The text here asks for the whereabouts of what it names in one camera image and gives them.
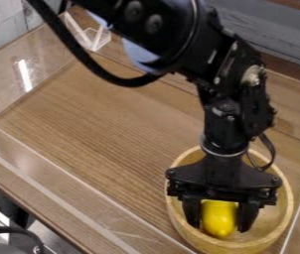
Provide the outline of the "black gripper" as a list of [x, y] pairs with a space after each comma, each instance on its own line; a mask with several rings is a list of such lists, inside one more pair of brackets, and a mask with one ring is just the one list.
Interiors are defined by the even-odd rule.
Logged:
[[265, 135], [259, 139], [271, 152], [271, 161], [259, 166], [248, 148], [224, 150], [206, 137], [202, 138], [202, 157], [166, 171], [166, 194], [182, 202], [186, 220], [194, 228], [201, 227], [201, 200], [240, 203], [237, 231], [247, 232], [259, 216], [259, 210], [277, 203], [277, 189], [283, 180], [268, 172], [276, 158], [275, 146]]

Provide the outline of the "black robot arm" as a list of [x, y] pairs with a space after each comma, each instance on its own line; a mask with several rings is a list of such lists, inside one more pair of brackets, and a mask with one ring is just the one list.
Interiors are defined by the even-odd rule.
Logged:
[[180, 73], [197, 87], [205, 111], [202, 158], [166, 171], [168, 195], [182, 202], [188, 223], [202, 219], [202, 201], [237, 204], [237, 230], [277, 203], [281, 179], [253, 161], [249, 142], [268, 142], [276, 110], [265, 89], [259, 51], [222, 25], [208, 0], [75, 0], [125, 40], [149, 79]]

